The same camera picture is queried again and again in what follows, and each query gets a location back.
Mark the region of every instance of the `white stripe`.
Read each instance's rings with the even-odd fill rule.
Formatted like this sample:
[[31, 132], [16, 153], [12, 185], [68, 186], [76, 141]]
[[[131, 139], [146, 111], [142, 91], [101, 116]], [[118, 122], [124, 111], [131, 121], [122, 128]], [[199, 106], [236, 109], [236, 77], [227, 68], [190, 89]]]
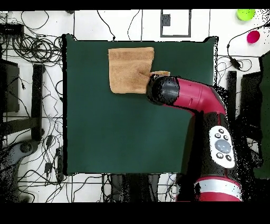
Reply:
[[241, 200], [241, 190], [240, 187], [234, 183], [218, 179], [202, 180], [198, 182], [200, 185], [200, 192], [216, 192], [229, 194], [237, 197]]

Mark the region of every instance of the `black cable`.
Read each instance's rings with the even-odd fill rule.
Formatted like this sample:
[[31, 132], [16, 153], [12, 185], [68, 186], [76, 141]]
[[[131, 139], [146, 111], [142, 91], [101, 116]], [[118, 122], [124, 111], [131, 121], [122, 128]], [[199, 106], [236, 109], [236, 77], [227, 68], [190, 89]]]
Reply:
[[24, 12], [25, 12], [25, 11], [22, 11], [22, 12], [21, 12], [21, 20], [22, 20], [22, 22], [23, 22], [23, 25], [24, 25], [27, 29], [29, 29], [29, 30], [38, 30], [38, 29], [42, 28], [43, 26], [46, 25], [46, 23], [48, 22], [48, 20], [49, 20], [49, 18], [50, 18], [50, 16], [48, 15], [48, 13], [44, 10], [44, 12], [45, 12], [46, 15], [47, 15], [47, 20], [46, 20], [46, 22], [45, 22], [42, 26], [40, 26], [40, 27], [38, 27], [38, 28], [30, 28], [29, 26], [26, 26], [25, 23], [24, 23], [24, 21], [23, 21], [23, 13], [24, 13]]
[[140, 11], [141, 11], [141, 10], [139, 10], [139, 11], [136, 13], [136, 15], [132, 18], [132, 20], [131, 20], [131, 22], [130, 22], [130, 24], [129, 24], [129, 28], [130, 28], [130, 26], [131, 26], [131, 24], [132, 24], [134, 18], [139, 14]]
[[261, 26], [257, 26], [257, 27], [255, 27], [255, 28], [252, 28], [252, 29], [250, 29], [250, 30], [248, 30], [248, 31], [246, 31], [246, 32], [244, 32], [244, 33], [241, 33], [241, 34], [239, 34], [239, 35], [237, 35], [237, 36], [234, 36], [233, 38], [231, 38], [231, 39], [229, 40], [229, 43], [227, 44], [227, 53], [228, 53], [228, 56], [229, 56], [229, 58], [230, 58], [231, 63], [234, 65], [235, 68], [237, 68], [237, 69], [239, 70], [239, 64], [237, 64], [236, 60], [233, 59], [233, 58], [230, 56], [230, 54], [229, 54], [229, 47], [230, 47], [231, 41], [232, 41], [234, 38], [237, 38], [237, 37], [239, 37], [239, 36], [241, 36], [241, 35], [243, 35], [243, 34], [245, 34], [245, 33], [248, 33], [249, 31], [252, 31], [252, 30], [258, 30], [259, 28], [265, 26], [265, 25], [266, 25], [267, 23], [269, 23], [269, 22], [270, 22], [270, 20], [268, 20], [265, 24], [263, 24], [263, 25], [261, 25]]
[[87, 182], [87, 180], [88, 180], [89, 178], [101, 178], [101, 176], [88, 176], [88, 177], [85, 179], [83, 185], [82, 185], [79, 189], [77, 189], [76, 191], [74, 191], [72, 203], [75, 201], [75, 193], [76, 193], [77, 191], [79, 191], [80, 189], [83, 188], [83, 186], [86, 184], [86, 182]]
[[98, 10], [97, 10], [97, 13], [98, 13], [98, 15], [99, 15], [99, 18], [107, 25], [107, 27], [109, 28], [110, 33], [113, 35], [113, 33], [111, 32], [111, 28], [110, 28], [109, 25], [104, 21], [104, 19], [100, 16]]
[[19, 190], [21, 193], [26, 193], [26, 194], [32, 195], [32, 196], [33, 196], [33, 201], [32, 201], [31, 203], [34, 202], [34, 200], [35, 200], [35, 195], [33, 195], [32, 193], [29, 193], [29, 192], [21, 191], [20, 189], [18, 189], [18, 190]]
[[39, 173], [37, 173], [35, 170], [28, 170], [19, 180], [21, 181], [23, 178], [25, 178], [25, 176], [27, 175], [28, 172], [32, 171], [33, 173], [37, 174], [38, 176], [40, 176], [40, 178], [44, 179], [45, 181], [47, 181], [48, 183], [52, 184], [52, 185], [55, 185], [55, 182], [51, 182], [49, 181], [48, 179], [46, 179], [45, 177], [41, 176]]
[[67, 183], [65, 184], [65, 187], [66, 187], [66, 199], [67, 199], [68, 203], [70, 203], [69, 196], [68, 196], [68, 184]]
[[58, 85], [60, 82], [62, 82], [62, 81], [63, 81], [63, 80], [60, 80], [60, 81], [55, 85], [55, 91], [56, 91], [59, 95], [61, 95], [61, 96], [62, 96], [63, 94], [61, 94], [61, 93], [58, 92], [58, 90], [57, 90], [57, 85]]
[[[228, 57], [228, 56], [222, 56], [222, 57], [218, 58], [218, 60], [220, 60], [221, 58], [228, 58], [228, 59], [230, 59], [230, 57]], [[242, 70], [242, 68], [244, 67], [243, 61], [249, 61], [249, 62], [250, 62], [250, 67], [249, 67], [247, 70]], [[240, 64], [240, 67], [239, 67], [239, 70], [242, 71], [242, 72], [247, 72], [247, 71], [249, 71], [249, 70], [252, 68], [252, 61], [251, 61], [250, 59], [240, 59], [240, 60], [237, 60], [237, 62], [238, 62], [238, 63], [240, 62], [240, 63], [242, 64], [242, 66], [241, 66], [241, 64]], [[219, 80], [217, 81], [217, 85], [218, 85], [218, 86], [219, 86], [219, 84], [220, 84], [221, 79], [222, 79], [223, 76], [225, 75], [227, 69], [230, 68], [231, 66], [233, 66], [233, 65], [231, 64], [230, 66], [227, 67], [226, 62], [220, 62], [220, 63], [217, 65], [217, 67], [218, 67], [220, 64], [224, 64], [224, 65], [225, 65], [225, 69], [217, 70], [217, 73], [218, 73], [218, 75], [219, 75]]]
[[73, 202], [73, 175], [71, 176], [71, 202]]
[[75, 11], [73, 13], [73, 36], [75, 36]]

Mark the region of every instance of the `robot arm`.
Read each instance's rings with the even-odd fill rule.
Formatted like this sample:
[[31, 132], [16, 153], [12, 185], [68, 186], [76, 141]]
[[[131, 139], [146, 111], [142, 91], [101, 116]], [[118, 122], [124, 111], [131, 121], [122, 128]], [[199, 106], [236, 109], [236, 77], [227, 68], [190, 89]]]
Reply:
[[187, 176], [194, 186], [199, 186], [197, 199], [240, 201], [233, 140], [226, 108], [216, 90], [180, 77], [152, 75], [147, 97], [153, 104], [177, 107], [193, 115], [194, 135]]

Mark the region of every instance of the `button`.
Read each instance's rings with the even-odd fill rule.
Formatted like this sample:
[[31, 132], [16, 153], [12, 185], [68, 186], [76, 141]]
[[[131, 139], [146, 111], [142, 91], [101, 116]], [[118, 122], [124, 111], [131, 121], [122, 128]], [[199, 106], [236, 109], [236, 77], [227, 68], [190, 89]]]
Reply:
[[232, 149], [231, 145], [224, 139], [219, 139], [215, 142], [215, 148], [222, 153], [229, 153]]
[[228, 161], [232, 161], [232, 158], [231, 158], [229, 155], [226, 155], [226, 159], [227, 159]]
[[216, 137], [216, 138], [220, 138], [221, 135], [220, 135], [219, 133], [217, 133], [217, 134], [215, 134], [215, 137]]
[[218, 158], [223, 158], [223, 154], [222, 153], [217, 153], [217, 157]]

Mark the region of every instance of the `floor tile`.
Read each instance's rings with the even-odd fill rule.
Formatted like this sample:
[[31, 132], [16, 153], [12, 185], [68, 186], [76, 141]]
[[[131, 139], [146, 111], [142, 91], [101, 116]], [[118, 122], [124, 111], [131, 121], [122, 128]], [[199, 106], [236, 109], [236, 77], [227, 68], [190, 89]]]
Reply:
[[[97, 202], [101, 197], [102, 184], [73, 184], [73, 200], [74, 202]], [[105, 191], [106, 195], [110, 194], [110, 190]]]
[[[44, 183], [20, 183], [21, 186], [19, 189], [26, 192], [29, 192], [35, 196], [34, 203], [70, 203], [71, 202], [71, 184], [61, 184], [60, 185], [47, 185], [44, 186]], [[30, 202], [33, 201], [33, 196], [21, 193], [21, 196], [29, 196]]]

